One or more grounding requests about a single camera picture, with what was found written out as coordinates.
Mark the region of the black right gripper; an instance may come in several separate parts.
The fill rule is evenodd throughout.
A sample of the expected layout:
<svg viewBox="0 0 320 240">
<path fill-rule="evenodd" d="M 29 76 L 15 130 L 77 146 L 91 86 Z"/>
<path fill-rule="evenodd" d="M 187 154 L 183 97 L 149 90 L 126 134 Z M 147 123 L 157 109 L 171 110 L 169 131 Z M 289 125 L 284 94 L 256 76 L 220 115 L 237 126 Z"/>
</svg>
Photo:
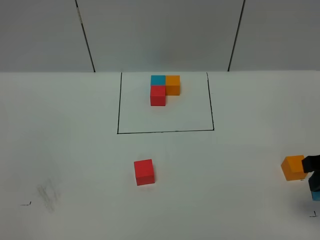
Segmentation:
<svg viewBox="0 0 320 240">
<path fill-rule="evenodd" d="M 309 189 L 311 192 L 320 191 L 320 155 L 309 155 L 302 161 L 302 168 L 304 173 L 311 173 L 308 179 Z"/>
</svg>

